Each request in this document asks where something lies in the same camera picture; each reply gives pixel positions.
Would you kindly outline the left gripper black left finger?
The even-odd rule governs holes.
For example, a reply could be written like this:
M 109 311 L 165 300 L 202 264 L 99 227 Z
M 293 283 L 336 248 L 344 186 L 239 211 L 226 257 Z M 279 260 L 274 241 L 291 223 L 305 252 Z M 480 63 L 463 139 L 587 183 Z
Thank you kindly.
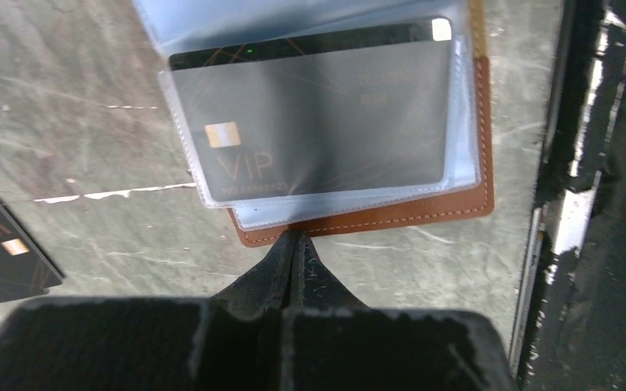
M 0 390 L 194 390 L 201 297 L 43 297 L 0 328 Z

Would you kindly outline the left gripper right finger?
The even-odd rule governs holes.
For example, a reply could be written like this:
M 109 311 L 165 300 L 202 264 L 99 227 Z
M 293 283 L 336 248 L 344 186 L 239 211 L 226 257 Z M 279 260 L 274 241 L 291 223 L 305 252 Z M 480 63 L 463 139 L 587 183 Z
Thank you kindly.
M 293 237 L 292 297 L 280 329 L 283 390 L 515 390 L 501 338 L 482 314 L 330 305 L 339 282 L 311 238 Z

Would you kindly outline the brown leather card holder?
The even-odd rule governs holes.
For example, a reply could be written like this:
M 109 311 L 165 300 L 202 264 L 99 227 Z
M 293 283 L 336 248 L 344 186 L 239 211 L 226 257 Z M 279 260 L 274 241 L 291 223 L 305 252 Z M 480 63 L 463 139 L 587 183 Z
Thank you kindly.
M 333 213 L 309 203 L 301 212 L 284 204 L 230 209 L 241 243 L 273 243 L 286 230 L 312 236 L 449 222 L 490 214 L 494 208 L 489 60 L 480 1 L 137 1 L 134 8 L 163 57 L 241 44 L 250 38 L 293 37 L 366 27 L 439 11 L 451 16 L 464 42 L 462 90 L 469 115 L 461 122 L 456 186 L 416 200 L 372 198 L 364 207 L 341 202 Z

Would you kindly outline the black VIP card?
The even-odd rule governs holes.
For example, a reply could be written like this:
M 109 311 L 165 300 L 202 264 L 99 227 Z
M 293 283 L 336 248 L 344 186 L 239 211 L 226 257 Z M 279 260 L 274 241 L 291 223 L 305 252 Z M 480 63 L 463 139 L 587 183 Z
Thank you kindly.
M 206 204 L 442 182 L 453 38 L 432 15 L 172 55 Z

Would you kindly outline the black card with chip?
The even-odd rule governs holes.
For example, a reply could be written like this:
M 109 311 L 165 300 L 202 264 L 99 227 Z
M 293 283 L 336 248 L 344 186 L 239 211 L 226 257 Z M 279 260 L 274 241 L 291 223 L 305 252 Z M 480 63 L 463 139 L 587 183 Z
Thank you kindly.
M 63 270 L 0 199 L 0 303 L 45 295 Z

